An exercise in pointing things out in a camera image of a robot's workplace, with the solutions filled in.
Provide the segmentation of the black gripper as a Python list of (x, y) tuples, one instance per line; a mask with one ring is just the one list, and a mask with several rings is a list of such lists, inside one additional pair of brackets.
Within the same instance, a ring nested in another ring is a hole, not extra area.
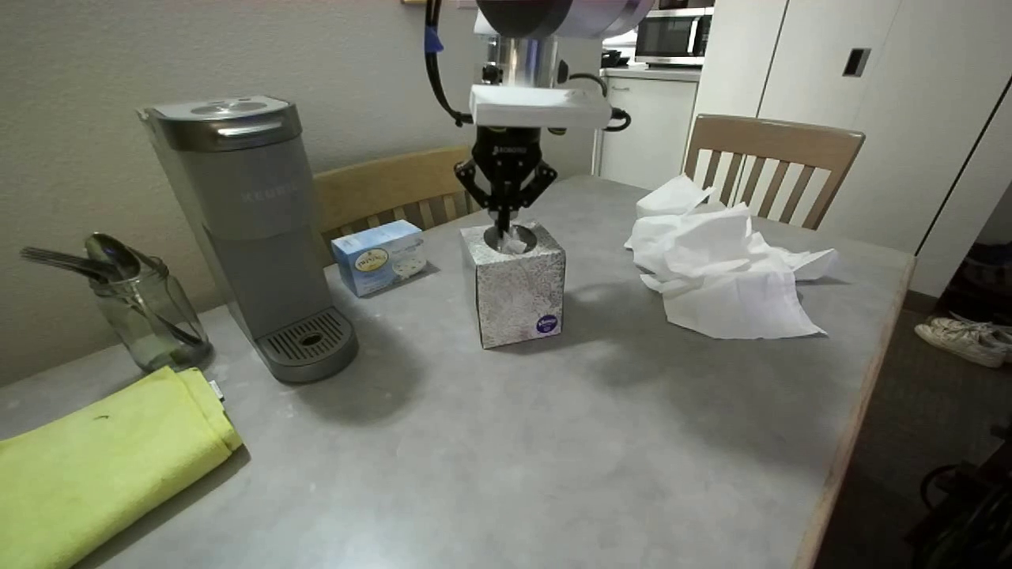
[[(558, 180), (558, 170), (550, 164), (542, 164), (539, 129), (480, 126), (471, 157), (474, 163), (455, 164), (454, 173), (464, 187), (464, 194), (494, 215), (494, 240), (503, 240), (505, 215), (528, 210)], [(478, 187), (478, 168), (487, 180), (522, 180), (509, 190), (509, 210), (503, 206), (496, 190)]]

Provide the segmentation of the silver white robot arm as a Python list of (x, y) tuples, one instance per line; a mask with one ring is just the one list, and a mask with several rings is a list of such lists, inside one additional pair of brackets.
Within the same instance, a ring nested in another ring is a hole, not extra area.
[(612, 38), (637, 30), (655, 0), (478, 0), (478, 33), (499, 47), (499, 76), (470, 91), (478, 126), (471, 157), (455, 168), (463, 187), (494, 215), (494, 235), (514, 230), (558, 170), (542, 156), (544, 129), (600, 129), (612, 101), (559, 78), (559, 38)]

